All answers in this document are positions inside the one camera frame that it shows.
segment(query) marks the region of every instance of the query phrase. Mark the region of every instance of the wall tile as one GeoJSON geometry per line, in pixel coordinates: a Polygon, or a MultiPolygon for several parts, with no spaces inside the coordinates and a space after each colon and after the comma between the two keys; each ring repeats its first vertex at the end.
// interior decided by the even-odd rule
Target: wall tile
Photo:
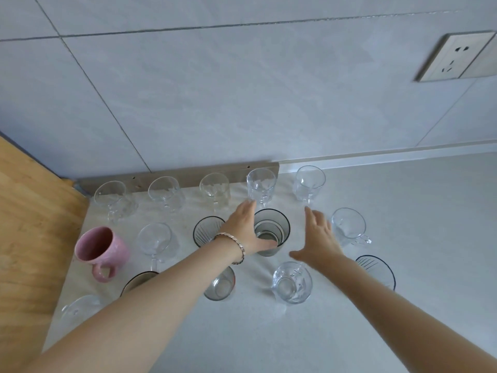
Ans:
{"type": "Polygon", "coordinates": [[[475,81],[413,78],[466,11],[66,39],[151,169],[410,148],[475,81]]]}
{"type": "Polygon", "coordinates": [[[496,94],[497,76],[477,80],[419,145],[497,139],[496,94]]]}
{"type": "Polygon", "coordinates": [[[60,176],[147,170],[59,39],[0,43],[0,130],[60,176]]]}
{"type": "Polygon", "coordinates": [[[497,0],[39,0],[61,34],[497,6],[497,0]]]}
{"type": "Polygon", "coordinates": [[[57,35],[35,0],[0,0],[0,39],[57,35]]]}

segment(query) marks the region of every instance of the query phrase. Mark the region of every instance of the bracelet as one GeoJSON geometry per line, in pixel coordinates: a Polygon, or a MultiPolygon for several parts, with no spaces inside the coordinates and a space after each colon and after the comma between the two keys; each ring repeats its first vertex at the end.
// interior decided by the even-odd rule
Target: bracelet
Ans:
{"type": "Polygon", "coordinates": [[[218,233],[218,234],[216,234],[216,235],[214,236],[214,238],[216,238],[217,236],[226,236],[226,237],[229,237],[229,238],[231,238],[233,241],[235,241],[235,242],[237,243],[238,247],[241,249],[242,254],[243,254],[243,255],[242,255],[242,260],[241,260],[241,261],[239,261],[239,262],[233,262],[232,264],[240,264],[240,263],[242,263],[242,262],[244,261],[244,259],[245,259],[245,248],[244,248],[244,247],[243,247],[243,245],[242,245],[242,244],[241,244],[241,243],[237,240],[237,238],[236,238],[236,237],[234,237],[234,236],[232,236],[232,235],[231,235],[231,234],[229,234],[229,233],[218,233]]]}

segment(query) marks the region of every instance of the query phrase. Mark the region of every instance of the glass mug handle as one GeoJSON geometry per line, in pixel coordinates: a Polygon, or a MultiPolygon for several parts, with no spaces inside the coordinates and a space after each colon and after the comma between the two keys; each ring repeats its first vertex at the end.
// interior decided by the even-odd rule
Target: glass mug handle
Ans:
{"type": "Polygon", "coordinates": [[[109,277],[104,276],[102,273],[102,263],[96,263],[91,268],[91,274],[98,282],[109,282],[116,275],[117,268],[114,266],[110,266],[109,277]]]}
{"type": "Polygon", "coordinates": [[[357,238],[354,242],[352,242],[352,244],[353,245],[369,245],[372,242],[373,241],[371,241],[371,239],[364,234],[364,235],[360,236],[359,238],[357,238]]]}

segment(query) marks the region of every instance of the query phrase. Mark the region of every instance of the white countertop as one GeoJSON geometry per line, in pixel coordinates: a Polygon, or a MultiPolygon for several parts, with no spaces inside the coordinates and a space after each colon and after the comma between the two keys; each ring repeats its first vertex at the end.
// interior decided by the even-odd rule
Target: white countertop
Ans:
{"type": "MultiPolygon", "coordinates": [[[[425,170],[426,164],[424,167],[416,166],[419,163],[402,164],[425,170]]],[[[349,246],[345,248],[346,255],[354,259],[363,254],[379,256],[392,268],[398,283],[397,292],[490,353],[495,353],[495,338],[488,339],[493,331],[484,331],[484,327],[488,327],[488,317],[491,317],[495,324],[495,316],[490,315],[491,309],[485,307],[486,310],[481,310],[487,318],[476,322],[471,315],[463,314],[462,319],[471,317],[472,326],[466,328],[466,324],[462,325],[458,318],[460,312],[451,313],[454,304],[450,295],[453,291],[447,288],[450,285],[457,286],[457,279],[454,281],[450,272],[447,277],[441,279],[439,265],[432,267],[433,269],[429,265],[427,268],[420,266],[428,260],[426,254],[430,254],[430,251],[430,259],[436,259],[443,264],[446,261],[446,252],[434,253],[426,243],[412,241],[410,221],[399,220],[403,217],[400,212],[404,209],[399,202],[399,196],[404,199],[406,196],[402,191],[388,188],[388,184],[386,189],[384,186],[384,181],[388,181],[385,175],[391,175],[392,170],[400,169],[403,176],[407,175],[404,180],[409,181],[408,173],[413,170],[405,171],[404,167],[399,165],[400,163],[375,165],[376,172],[383,170],[385,173],[381,180],[370,181],[368,186],[361,185],[360,181],[361,178],[370,177],[372,167],[327,170],[328,181],[317,198],[315,207],[328,215],[341,206],[359,210],[368,223],[366,234],[373,240],[373,244],[349,246]],[[368,196],[373,201],[365,201],[368,196]],[[382,207],[382,202],[388,202],[391,207],[388,208],[386,204],[382,207]],[[386,228],[385,223],[390,223],[391,227],[386,228]],[[384,235],[389,235],[392,242],[385,243],[388,239],[384,235]],[[408,250],[398,245],[404,238],[407,239],[405,245],[410,246],[414,242],[419,247],[416,254],[406,254],[408,250]],[[438,281],[435,286],[432,285],[434,280],[438,281]]],[[[275,300],[269,289],[272,273],[281,263],[291,260],[288,256],[290,250],[300,249],[304,243],[304,210],[291,192],[292,180],[293,174],[279,176],[275,196],[268,205],[282,211],[291,224],[290,237],[281,251],[273,257],[254,255],[248,257],[243,264],[232,266],[236,275],[234,292],[225,301],[219,302],[201,296],[152,372],[405,371],[403,365],[350,301],[316,271],[309,269],[314,286],[305,303],[286,307],[275,300]]],[[[202,202],[198,188],[183,190],[187,199],[186,206],[173,216],[165,215],[157,204],[148,199],[145,192],[134,194],[139,202],[138,211],[116,225],[110,225],[106,212],[92,202],[82,233],[95,226],[109,225],[127,243],[131,258],[114,280],[106,284],[93,279],[90,265],[73,259],[44,350],[58,340],[57,323],[64,305],[91,293],[112,301],[120,295],[129,279],[150,269],[150,258],[143,255],[135,245],[135,238],[143,226],[151,222],[166,222],[174,233],[174,249],[169,254],[176,255],[167,257],[165,263],[159,264],[159,271],[167,269],[197,249],[192,238],[193,228],[200,219],[213,213],[202,202]]],[[[240,183],[232,184],[231,192],[230,209],[218,214],[223,219],[227,219],[238,203],[246,197],[246,186],[240,183]]],[[[430,199],[426,201],[428,204],[433,203],[430,199]]],[[[419,219],[419,215],[414,214],[414,217],[419,219]]],[[[440,216],[436,213],[430,216],[428,210],[426,217],[440,216]]],[[[453,259],[451,265],[457,272],[458,265],[464,266],[464,261],[453,259]]],[[[478,269],[479,267],[474,267],[473,270],[476,272],[478,269]]],[[[473,298],[480,293],[475,292],[473,286],[463,287],[462,291],[473,298]]],[[[487,302],[494,305],[495,294],[492,295],[487,302]]],[[[469,305],[467,311],[474,312],[479,308],[476,306],[473,309],[469,305]]]]}

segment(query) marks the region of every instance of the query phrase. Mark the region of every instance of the countertop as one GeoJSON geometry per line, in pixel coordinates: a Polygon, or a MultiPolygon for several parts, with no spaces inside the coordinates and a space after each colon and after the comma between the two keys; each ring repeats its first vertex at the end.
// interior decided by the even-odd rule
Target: countertop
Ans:
{"type": "MultiPolygon", "coordinates": [[[[485,250],[482,254],[476,254],[470,265],[465,263],[467,254],[458,254],[458,257],[451,259],[451,264],[444,266],[448,249],[432,248],[431,231],[421,233],[428,236],[425,240],[419,237],[413,241],[415,236],[420,236],[416,232],[421,227],[420,221],[439,220],[441,212],[444,215],[450,212],[452,216],[447,221],[458,217],[453,210],[444,209],[443,203],[438,204],[434,199],[438,199],[438,192],[450,194],[451,191],[463,189],[438,189],[429,185],[429,175],[434,173],[430,165],[447,167],[446,162],[440,160],[455,158],[459,157],[326,170],[327,183],[314,207],[328,216],[341,206],[361,212],[368,225],[366,234],[373,243],[348,246],[344,249],[345,254],[353,259],[363,254],[382,258],[396,276],[398,293],[495,354],[497,344],[492,336],[495,330],[486,331],[486,328],[495,328],[495,315],[491,309],[497,301],[495,294],[484,299],[484,293],[488,292],[480,286],[480,282],[488,278],[494,280],[495,274],[478,274],[481,266],[477,264],[485,264],[489,257],[494,258],[495,251],[489,253],[485,250]],[[427,183],[420,181],[413,195],[406,194],[406,185],[412,183],[413,176],[418,177],[423,173],[427,183]],[[389,176],[398,181],[395,184],[389,182],[389,176]],[[422,200],[415,198],[418,191],[425,187],[426,193],[422,200]],[[414,209],[406,211],[406,201],[415,205],[414,209]],[[423,207],[428,208],[424,218],[420,218],[423,207]],[[444,274],[440,267],[447,267],[447,273],[444,274]],[[470,275],[474,282],[464,279],[461,286],[458,280],[468,277],[457,277],[456,273],[461,271],[461,267],[465,273],[474,273],[470,275]],[[472,302],[467,301],[468,296],[480,301],[481,306],[471,305],[472,302]]],[[[474,164],[469,161],[467,166],[473,167],[474,164]]],[[[405,371],[359,311],[318,272],[309,269],[313,278],[313,291],[303,304],[285,306],[275,300],[269,288],[274,270],[281,263],[291,260],[288,256],[290,250],[300,249],[304,243],[304,207],[292,194],[293,178],[294,174],[278,177],[275,195],[268,205],[268,208],[283,212],[290,221],[291,233],[283,248],[273,257],[254,255],[246,258],[239,266],[232,265],[236,275],[234,292],[219,302],[201,296],[152,372],[405,371]]],[[[106,212],[92,202],[82,233],[95,226],[110,226],[130,248],[131,258],[113,281],[105,284],[93,279],[90,265],[73,259],[44,350],[61,337],[57,325],[64,305],[91,293],[112,301],[118,298],[129,279],[150,269],[150,258],[143,255],[135,244],[138,232],[145,225],[165,222],[174,233],[172,249],[166,251],[165,263],[158,264],[159,271],[197,249],[192,238],[193,228],[200,219],[213,212],[203,202],[198,188],[185,188],[183,191],[186,205],[172,215],[164,213],[159,205],[149,200],[146,192],[133,194],[139,203],[137,212],[115,225],[111,225],[106,212]]],[[[225,220],[238,203],[246,198],[246,186],[232,184],[231,194],[229,209],[217,213],[225,220]]],[[[466,212],[471,212],[471,209],[466,207],[466,212]]],[[[450,225],[451,231],[458,230],[453,222],[450,225]]],[[[451,249],[455,248],[458,247],[452,244],[451,249]]]]}

